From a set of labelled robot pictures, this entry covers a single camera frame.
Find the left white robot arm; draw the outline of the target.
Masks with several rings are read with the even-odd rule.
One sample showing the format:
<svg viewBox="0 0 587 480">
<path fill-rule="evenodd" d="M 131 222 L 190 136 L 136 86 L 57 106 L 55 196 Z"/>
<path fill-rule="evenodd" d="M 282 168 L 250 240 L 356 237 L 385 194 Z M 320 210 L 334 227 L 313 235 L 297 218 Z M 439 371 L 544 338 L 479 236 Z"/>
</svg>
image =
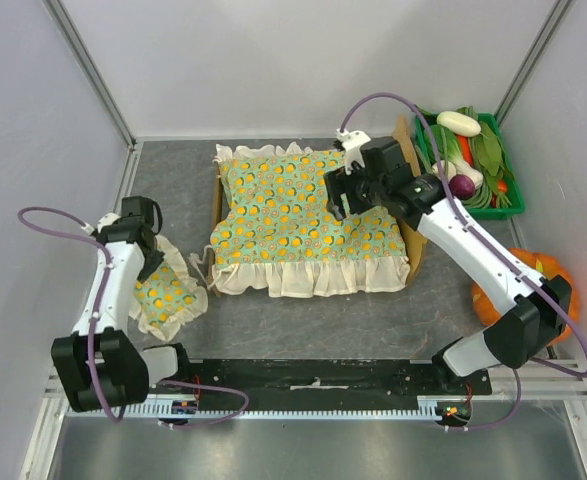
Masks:
<svg viewBox="0 0 587 480">
<path fill-rule="evenodd" d="M 72 333 L 51 347 L 76 412 L 103 410 L 119 421 L 126 407 L 146 400 L 151 386 L 181 393 L 191 385 L 193 371 L 181 344 L 138 351 L 125 332 L 136 282 L 149 279 L 164 259 L 157 244 L 161 227 L 157 202 L 134 196 L 124 198 L 121 215 L 92 235 L 97 267 L 84 312 Z"/>
</svg>

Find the small lemon print pillow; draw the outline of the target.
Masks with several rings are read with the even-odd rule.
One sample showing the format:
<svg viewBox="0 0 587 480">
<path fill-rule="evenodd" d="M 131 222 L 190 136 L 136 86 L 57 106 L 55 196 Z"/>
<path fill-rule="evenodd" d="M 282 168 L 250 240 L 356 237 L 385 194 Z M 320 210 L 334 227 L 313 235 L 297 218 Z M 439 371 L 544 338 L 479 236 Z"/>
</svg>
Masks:
<svg viewBox="0 0 587 480">
<path fill-rule="evenodd" d="M 207 312 L 208 294 L 168 239 L 159 235 L 157 244 L 164 258 L 144 282 L 136 282 L 129 316 L 140 332 L 169 342 L 184 325 Z"/>
</svg>

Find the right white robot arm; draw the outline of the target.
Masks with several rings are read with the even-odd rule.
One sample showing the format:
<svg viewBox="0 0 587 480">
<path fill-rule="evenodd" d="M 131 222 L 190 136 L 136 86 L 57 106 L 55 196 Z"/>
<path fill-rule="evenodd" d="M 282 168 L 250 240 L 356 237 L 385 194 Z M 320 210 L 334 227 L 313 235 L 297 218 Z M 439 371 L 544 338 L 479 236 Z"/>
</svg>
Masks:
<svg viewBox="0 0 587 480">
<path fill-rule="evenodd" d="M 342 167 L 324 176 L 327 210 L 338 221 L 383 207 L 435 243 L 483 290 L 498 320 L 457 340 L 434 357 L 431 381 L 450 394 L 477 371 L 502 364 L 518 369 L 564 332 L 572 287 L 518 260 L 487 233 L 432 173 L 415 176 L 392 137 L 339 132 Z"/>
</svg>

